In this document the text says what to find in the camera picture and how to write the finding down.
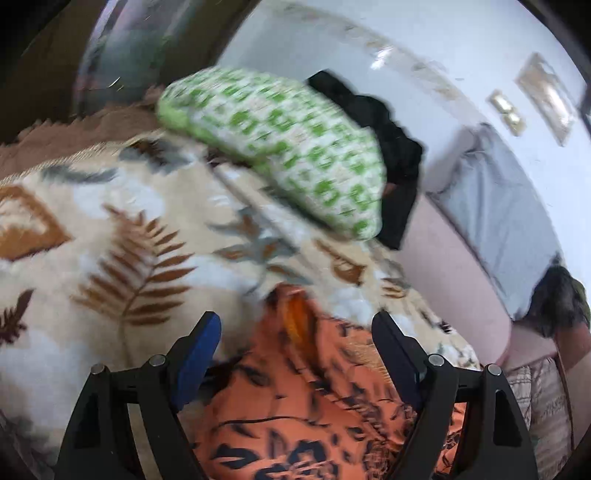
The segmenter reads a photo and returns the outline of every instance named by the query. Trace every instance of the blanket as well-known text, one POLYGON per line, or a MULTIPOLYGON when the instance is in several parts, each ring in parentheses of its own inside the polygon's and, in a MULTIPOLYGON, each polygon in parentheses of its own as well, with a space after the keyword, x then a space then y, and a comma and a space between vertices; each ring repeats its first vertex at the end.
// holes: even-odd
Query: blanket
POLYGON ((281 281, 365 327, 386 308, 428 353, 478 368, 395 253, 332 237, 254 173, 208 158, 151 132, 0 181, 0 410, 49 463, 94 363, 141 365, 206 310, 223 322, 215 358, 229 358, 281 281))

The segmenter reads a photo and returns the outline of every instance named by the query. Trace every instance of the orange garment with black print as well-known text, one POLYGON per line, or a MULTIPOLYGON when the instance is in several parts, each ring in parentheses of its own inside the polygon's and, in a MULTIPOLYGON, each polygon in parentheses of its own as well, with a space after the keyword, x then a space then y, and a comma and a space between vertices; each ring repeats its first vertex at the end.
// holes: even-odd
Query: orange garment with black print
MULTIPOLYGON (((439 472, 450 470, 464 411, 454 409, 439 472)), ((205 409, 195 454, 216 480, 381 479, 415 417, 367 330, 280 284, 251 350, 205 409)))

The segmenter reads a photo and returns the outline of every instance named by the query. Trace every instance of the silver bolt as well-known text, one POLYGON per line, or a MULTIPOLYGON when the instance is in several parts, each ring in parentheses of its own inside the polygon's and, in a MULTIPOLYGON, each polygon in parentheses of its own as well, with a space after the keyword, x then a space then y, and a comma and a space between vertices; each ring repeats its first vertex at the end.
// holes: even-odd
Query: silver bolt
POLYGON ((441 355, 429 355, 429 363, 432 364, 434 367, 440 367, 445 363, 445 360, 441 355))
POLYGON ((165 361, 166 357, 164 355, 160 355, 159 353, 157 355, 153 355, 152 357, 150 357, 150 365, 152 365, 152 367, 159 367, 160 365, 164 365, 165 361))
POLYGON ((495 364, 490 364, 488 367, 488 372, 491 375, 494 375, 495 377, 498 377, 499 375, 501 375, 503 373, 503 370, 501 370, 501 367, 499 367, 498 365, 495 364))
POLYGON ((105 371, 105 366, 103 364, 94 364, 90 367, 90 373, 93 375, 101 374, 105 371))

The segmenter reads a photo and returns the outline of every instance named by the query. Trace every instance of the white wall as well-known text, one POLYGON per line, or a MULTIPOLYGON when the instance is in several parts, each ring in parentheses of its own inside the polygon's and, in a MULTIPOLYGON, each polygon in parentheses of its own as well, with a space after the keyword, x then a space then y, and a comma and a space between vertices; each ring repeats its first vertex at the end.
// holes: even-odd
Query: white wall
MULTIPOLYGON (((560 147, 515 78, 537 51, 555 69, 575 102, 585 83, 560 43, 517 0, 303 0, 341 15, 435 65, 503 136, 537 189, 571 273, 591 288, 591 140, 577 120, 560 147), (527 122, 513 137, 486 98, 500 89, 527 122)), ((372 70, 362 53, 344 43, 322 42, 323 33, 272 21, 262 4, 230 44, 222 63, 305 79, 330 68, 357 90, 379 96, 397 121, 428 146, 426 166, 445 155, 462 126, 412 79, 372 70)))

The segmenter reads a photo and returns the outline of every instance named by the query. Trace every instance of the gray pillow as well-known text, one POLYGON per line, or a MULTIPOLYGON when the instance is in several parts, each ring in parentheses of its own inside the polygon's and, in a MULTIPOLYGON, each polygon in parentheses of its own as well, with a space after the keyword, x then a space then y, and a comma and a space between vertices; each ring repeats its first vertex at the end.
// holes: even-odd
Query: gray pillow
POLYGON ((560 245, 533 185, 495 130, 482 124, 474 140, 450 184, 429 196, 478 257, 509 316, 518 320, 560 245))

